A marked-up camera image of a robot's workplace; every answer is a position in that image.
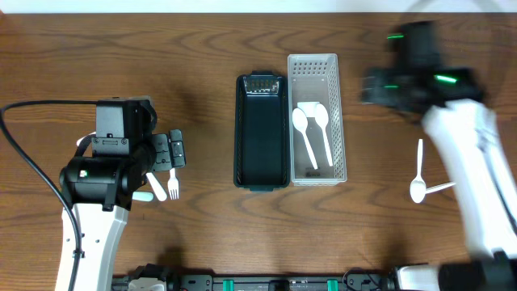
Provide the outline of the white fork tines down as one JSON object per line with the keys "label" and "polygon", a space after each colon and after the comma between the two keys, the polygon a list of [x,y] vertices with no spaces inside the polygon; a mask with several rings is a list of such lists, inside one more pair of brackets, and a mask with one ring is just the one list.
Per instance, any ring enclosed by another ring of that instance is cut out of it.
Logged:
{"label": "white fork tines down", "polygon": [[169,170],[170,178],[167,181],[167,187],[169,192],[169,197],[172,200],[179,199],[179,180],[177,179],[176,172],[174,168]]}

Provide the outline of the white fork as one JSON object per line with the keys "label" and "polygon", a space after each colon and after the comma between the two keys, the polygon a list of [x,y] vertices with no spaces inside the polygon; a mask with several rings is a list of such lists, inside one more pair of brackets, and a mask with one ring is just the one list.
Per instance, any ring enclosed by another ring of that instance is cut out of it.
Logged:
{"label": "white fork", "polygon": [[153,189],[154,195],[157,197],[159,201],[165,201],[168,198],[168,194],[162,184],[159,182],[158,178],[153,172],[148,172],[146,174],[146,178]]}
{"label": "white fork", "polygon": [[152,192],[134,192],[132,194],[132,199],[136,201],[150,202],[154,199],[154,194]]}

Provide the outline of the black plastic basket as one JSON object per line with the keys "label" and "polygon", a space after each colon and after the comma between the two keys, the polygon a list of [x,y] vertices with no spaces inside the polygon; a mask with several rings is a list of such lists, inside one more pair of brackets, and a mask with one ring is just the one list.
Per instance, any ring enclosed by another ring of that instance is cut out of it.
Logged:
{"label": "black plastic basket", "polygon": [[286,78],[253,71],[236,80],[233,182],[252,192],[290,183]]}

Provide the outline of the clear plastic basket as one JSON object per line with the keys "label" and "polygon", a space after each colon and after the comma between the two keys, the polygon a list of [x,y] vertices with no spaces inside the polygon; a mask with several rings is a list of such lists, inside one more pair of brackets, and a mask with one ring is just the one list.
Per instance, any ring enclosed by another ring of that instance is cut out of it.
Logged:
{"label": "clear plastic basket", "polygon": [[[307,136],[318,169],[309,160],[304,139],[292,124],[292,111],[298,102],[319,102],[328,112],[326,133],[334,165],[329,166],[322,130],[314,118],[308,118]],[[296,186],[334,186],[347,181],[343,110],[334,53],[291,54],[288,56],[288,113],[290,123],[291,179]]]}

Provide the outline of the white spoon thin handle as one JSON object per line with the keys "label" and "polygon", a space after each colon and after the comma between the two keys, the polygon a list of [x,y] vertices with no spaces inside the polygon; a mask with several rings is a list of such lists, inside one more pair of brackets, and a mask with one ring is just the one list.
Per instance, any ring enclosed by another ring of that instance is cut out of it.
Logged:
{"label": "white spoon thin handle", "polygon": [[423,162],[423,140],[418,140],[416,175],[410,183],[410,197],[416,204],[423,202],[427,186],[422,178],[422,162]]}

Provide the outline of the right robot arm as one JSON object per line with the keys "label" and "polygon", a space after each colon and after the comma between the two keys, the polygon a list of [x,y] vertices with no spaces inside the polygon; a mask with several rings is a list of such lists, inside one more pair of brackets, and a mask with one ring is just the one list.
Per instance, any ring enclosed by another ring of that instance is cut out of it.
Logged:
{"label": "right robot arm", "polygon": [[443,63],[430,21],[402,24],[388,42],[393,64],[367,71],[361,99],[420,116],[452,181],[470,261],[398,266],[380,288],[515,289],[516,184],[484,89],[470,68]]}

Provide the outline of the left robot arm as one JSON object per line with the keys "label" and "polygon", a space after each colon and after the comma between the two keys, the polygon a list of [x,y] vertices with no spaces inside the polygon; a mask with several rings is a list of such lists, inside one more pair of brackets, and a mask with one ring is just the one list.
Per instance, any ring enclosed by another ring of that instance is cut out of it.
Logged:
{"label": "left robot arm", "polygon": [[156,134],[157,121],[148,96],[97,102],[95,133],[60,173],[79,233],[64,221],[58,290],[110,289],[134,192],[149,173],[185,167],[181,131]]}

